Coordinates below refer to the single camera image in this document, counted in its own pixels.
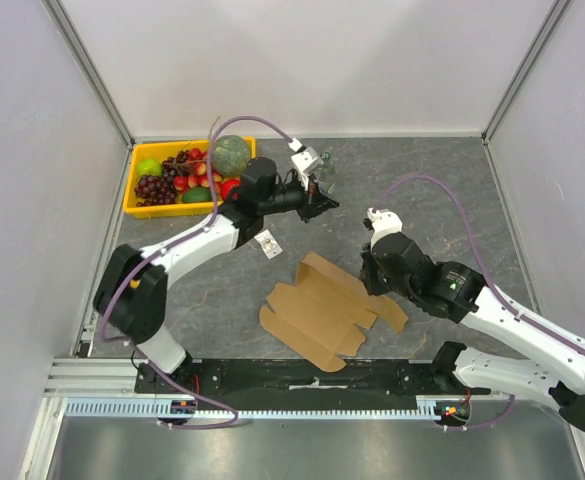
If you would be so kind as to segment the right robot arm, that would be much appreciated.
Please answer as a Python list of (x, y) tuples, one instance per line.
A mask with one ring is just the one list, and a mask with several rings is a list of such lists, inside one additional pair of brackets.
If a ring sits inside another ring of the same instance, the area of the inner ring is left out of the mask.
[(429, 371), (437, 391), (465, 387), (528, 398), (585, 432), (585, 339), (491, 290), (478, 271), (432, 261), (402, 233), (366, 243), (361, 258), (369, 294), (396, 293), (432, 317), (482, 332), (521, 355), (505, 358), (447, 341)]

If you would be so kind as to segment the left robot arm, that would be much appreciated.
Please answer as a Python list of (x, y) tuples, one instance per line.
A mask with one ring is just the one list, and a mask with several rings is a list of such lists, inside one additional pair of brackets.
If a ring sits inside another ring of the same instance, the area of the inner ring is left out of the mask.
[(117, 247), (93, 300), (94, 309), (129, 339), (158, 370), (157, 382), (180, 393), (191, 382), (188, 352), (164, 324), (167, 292), (186, 274), (259, 234), (268, 215), (294, 211), (304, 222), (338, 207), (335, 167), (310, 150), (292, 157), (284, 180), (265, 157), (252, 159), (222, 204), (199, 224), (163, 242)]

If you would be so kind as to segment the brown cardboard box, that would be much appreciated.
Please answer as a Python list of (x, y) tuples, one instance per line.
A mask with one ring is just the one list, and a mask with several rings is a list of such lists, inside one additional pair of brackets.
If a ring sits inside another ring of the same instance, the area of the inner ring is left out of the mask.
[(310, 252), (295, 282), (279, 282), (259, 310), (264, 330), (320, 370), (342, 370), (366, 341), (377, 319), (401, 332), (408, 316), (386, 295), (372, 296), (355, 276)]

